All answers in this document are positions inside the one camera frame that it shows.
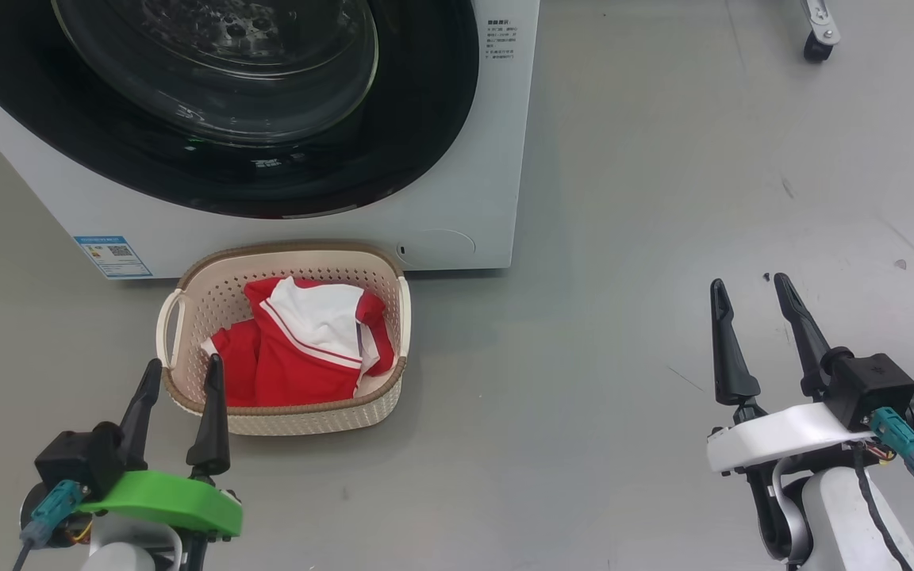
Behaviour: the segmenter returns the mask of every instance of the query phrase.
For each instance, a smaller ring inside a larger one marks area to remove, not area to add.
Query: red fabric
[[[358,368],[338,365],[302,353],[284,336],[276,317],[260,307],[282,278],[248,283],[244,295],[253,308],[254,319],[221,329],[211,337],[225,362],[225,387],[229,406],[291,406],[319,404],[352,398],[358,385]],[[295,279],[300,288],[314,288],[319,282]],[[373,332],[380,360],[370,375],[380,375],[393,365],[393,348],[383,320],[385,305],[373,293],[359,300],[355,318]]]

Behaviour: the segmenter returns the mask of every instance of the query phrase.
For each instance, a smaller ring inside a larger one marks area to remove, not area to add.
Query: laundry basket
[[[164,388],[175,403],[202,415],[207,354],[202,341],[221,328],[253,317],[243,288],[277,276],[349,283],[376,293],[386,305],[384,321],[394,347],[394,364],[378,377],[363,377],[356,397],[323,404],[241,408],[229,406],[228,430],[255,436],[322,434],[369,427],[386,418],[400,397],[411,336],[407,281],[386,256],[355,243],[269,243],[218,252],[196,263],[164,301],[157,316],[157,358]],[[175,309],[173,347],[168,325]]]

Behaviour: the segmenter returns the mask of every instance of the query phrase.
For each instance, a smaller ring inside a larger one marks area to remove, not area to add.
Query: brown basket rim
[[[192,282],[192,279],[195,278],[196,274],[199,274],[200,271],[203,271],[203,268],[206,268],[210,264],[218,263],[218,261],[225,260],[228,258],[236,258],[240,256],[251,256],[255,254],[273,254],[279,252],[304,252],[312,250],[330,250],[332,252],[363,252],[367,254],[373,254],[385,261],[390,267],[391,270],[394,270],[397,278],[403,278],[404,271],[396,264],[394,260],[389,256],[385,256],[382,252],[377,249],[371,248],[370,246],[365,245],[365,243],[355,243],[355,242],[331,242],[331,241],[298,241],[298,242],[275,242],[275,243],[258,243],[254,246],[243,246],[242,248],[231,248],[228,250],[221,250],[221,252],[215,252],[210,254],[198,263],[192,265],[186,274],[179,279],[178,288],[185,289],[189,285],[189,282]],[[365,397],[359,398],[349,398],[348,400],[337,400],[333,402],[320,402],[319,404],[302,404],[295,406],[229,406],[228,415],[229,416],[288,416],[288,415],[305,415],[305,413],[310,412],[330,412],[330,411],[340,411],[342,408],[355,408],[355,406],[364,406],[377,400],[378,398],[383,397],[388,393],[397,381],[400,380],[401,376],[404,373],[404,369],[407,367],[407,357],[397,358],[397,365],[394,366],[393,373],[390,375],[390,378],[387,379],[387,382],[383,384],[380,388],[373,391],[373,393],[367,394]],[[182,394],[182,391],[179,390],[179,387],[175,386],[175,380],[171,379],[171,370],[166,368],[162,369],[162,379],[164,380],[164,388],[167,390],[167,394],[171,395],[171,399],[174,399],[175,402],[178,402],[183,408],[188,408],[189,411],[203,413],[203,404],[199,404],[195,400],[192,400],[189,397],[186,397],[185,394]]]

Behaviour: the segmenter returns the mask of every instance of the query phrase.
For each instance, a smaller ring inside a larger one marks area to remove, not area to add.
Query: clothes
[[[268,278],[247,283],[253,319],[202,344],[225,362],[228,406],[345,400],[363,374],[390,371],[394,351],[384,304],[343,283]]]

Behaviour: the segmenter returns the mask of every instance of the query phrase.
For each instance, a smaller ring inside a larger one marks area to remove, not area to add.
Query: white washing machine
[[[538,0],[0,0],[0,151],[113,279],[511,263]]]

